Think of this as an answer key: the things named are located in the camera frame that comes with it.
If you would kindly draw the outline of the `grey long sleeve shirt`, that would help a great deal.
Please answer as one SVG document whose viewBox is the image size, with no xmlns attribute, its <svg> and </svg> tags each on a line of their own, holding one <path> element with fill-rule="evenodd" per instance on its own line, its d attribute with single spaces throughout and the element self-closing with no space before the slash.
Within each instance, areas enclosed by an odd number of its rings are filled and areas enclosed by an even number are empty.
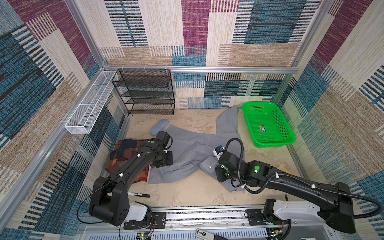
<svg viewBox="0 0 384 240">
<path fill-rule="evenodd" d="M 149 184 L 169 184 L 189 177 L 197 170 L 217 180 L 215 168 L 219 165 L 214 149 L 225 147 L 232 138 L 240 139 L 238 132 L 239 107 L 234 106 L 217 118 L 216 134 L 195 133 L 170 125 L 166 132 L 173 138 L 170 151 L 173 164 L 150 171 Z"/>
</svg>

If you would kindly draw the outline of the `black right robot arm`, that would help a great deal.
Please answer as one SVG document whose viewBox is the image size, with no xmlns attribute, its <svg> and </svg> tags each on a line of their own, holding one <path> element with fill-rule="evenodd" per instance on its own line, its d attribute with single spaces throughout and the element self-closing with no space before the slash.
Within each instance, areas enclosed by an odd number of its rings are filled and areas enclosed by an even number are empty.
<svg viewBox="0 0 384 240">
<path fill-rule="evenodd" d="M 260 161 L 245 163 L 230 152 L 223 152 L 218 163 L 215 170 L 219 182 L 237 181 L 238 187 L 254 195 L 272 189 L 296 196 L 318 206 L 320 209 L 315 215 L 332 229 L 347 234 L 356 232 L 353 201 L 347 184 L 312 182 Z"/>
</svg>

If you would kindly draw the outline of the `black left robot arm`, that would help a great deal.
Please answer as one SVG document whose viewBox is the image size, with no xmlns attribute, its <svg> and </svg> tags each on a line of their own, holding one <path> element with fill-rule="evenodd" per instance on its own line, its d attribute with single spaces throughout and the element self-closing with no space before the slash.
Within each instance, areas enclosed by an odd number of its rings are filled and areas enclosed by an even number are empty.
<svg viewBox="0 0 384 240">
<path fill-rule="evenodd" d="M 155 138 L 144 140 L 137 152 L 107 178 L 97 178 L 90 196 L 89 214 L 114 226 L 129 221 L 142 227 L 149 226 L 152 223 L 151 207 L 130 203 L 128 190 L 148 165 L 161 168 L 173 164 L 173 154 L 168 145 L 172 141 L 168 133 L 160 131 Z"/>
</svg>

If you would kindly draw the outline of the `blue fabric glasses case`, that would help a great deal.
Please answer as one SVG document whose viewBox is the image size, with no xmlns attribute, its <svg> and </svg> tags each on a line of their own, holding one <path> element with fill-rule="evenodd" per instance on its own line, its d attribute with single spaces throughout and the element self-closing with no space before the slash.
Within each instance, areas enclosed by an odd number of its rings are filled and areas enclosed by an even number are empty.
<svg viewBox="0 0 384 240">
<path fill-rule="evenodd" d="M 150 134 L 152 136 L 156 136 L 160 131 L 162 131 L 165 127 L 167 127 L 169 121 L 167 119 L 162 119 L 157 122 L 150 130 Z"/>
</svg>

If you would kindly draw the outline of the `multicolour patchwork folded shirt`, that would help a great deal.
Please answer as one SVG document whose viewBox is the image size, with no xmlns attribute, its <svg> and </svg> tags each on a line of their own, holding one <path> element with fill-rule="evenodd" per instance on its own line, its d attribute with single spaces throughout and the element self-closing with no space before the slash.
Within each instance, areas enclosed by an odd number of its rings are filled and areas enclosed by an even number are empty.
<svg viewBox="0 0 384 240">
<path fill-rule="evenodd" d="M 124 139 L 115 145 L 109 153 L 106 171 L 111 173 L 117 167 L 122 167 L 139 149 L 143 140 Z"/>
</svg>

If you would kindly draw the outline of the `black marker pen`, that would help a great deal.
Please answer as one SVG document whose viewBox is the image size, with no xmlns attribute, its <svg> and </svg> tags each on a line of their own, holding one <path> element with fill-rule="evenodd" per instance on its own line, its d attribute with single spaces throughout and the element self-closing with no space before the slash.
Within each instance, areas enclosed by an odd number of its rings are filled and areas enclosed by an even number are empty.
<svg viewBox="0 0 384 240">
<path fill-rule="evenodd" d="M 128 196 L 132 196 L 132 197 L 141 197 L 141 198 L 150 198 L 150 197 L 151 197 L 151 195 L 149 195 L 149 194 L 132 193 L 132 192 L 128 192 Z"/>
</svg>

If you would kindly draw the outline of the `yellow calculator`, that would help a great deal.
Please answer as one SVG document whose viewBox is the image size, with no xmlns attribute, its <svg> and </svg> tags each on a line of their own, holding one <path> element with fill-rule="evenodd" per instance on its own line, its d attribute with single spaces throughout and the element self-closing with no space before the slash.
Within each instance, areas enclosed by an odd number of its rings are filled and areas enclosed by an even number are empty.
<svg viewBox="0 0 384 240">
<path fill-rule="evenodd" d="M 285 173 L 290 173 L 289 170 L 282 165 L 277 166 L 277 169 Z"/>
</svg>

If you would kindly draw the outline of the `green plastic basket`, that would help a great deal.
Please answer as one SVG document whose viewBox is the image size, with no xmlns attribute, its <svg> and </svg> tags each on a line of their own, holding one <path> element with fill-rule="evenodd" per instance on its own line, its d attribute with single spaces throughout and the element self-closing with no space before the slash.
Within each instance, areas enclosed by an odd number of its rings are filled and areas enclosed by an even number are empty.
<svg viewBox="0 0 384 240">
<path fill-rule="evenodd" d="M 296 141 L 293 130 L 276 104 L 248 102 L 242 109 L 255 147 L 278 148 Z"/>
</svg>

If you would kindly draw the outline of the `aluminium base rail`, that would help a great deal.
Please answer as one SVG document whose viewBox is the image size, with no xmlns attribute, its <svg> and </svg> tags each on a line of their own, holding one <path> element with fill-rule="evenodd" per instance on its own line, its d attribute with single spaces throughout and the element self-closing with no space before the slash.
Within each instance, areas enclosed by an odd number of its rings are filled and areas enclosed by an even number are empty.
<svg viewBox="0 0 384 240">
<path fill-rule="evenodd" d="M 85 215 L 77 240 L 199 240 L 205 232 L 227 240 L 338 240 L 340 236 L 322 222 L 290 217 L 267 222 L 262 205 L 158 207 L 153 208 L 156 226 L 147 229 L 124 223 L 88 225 Z"/>
</svg>

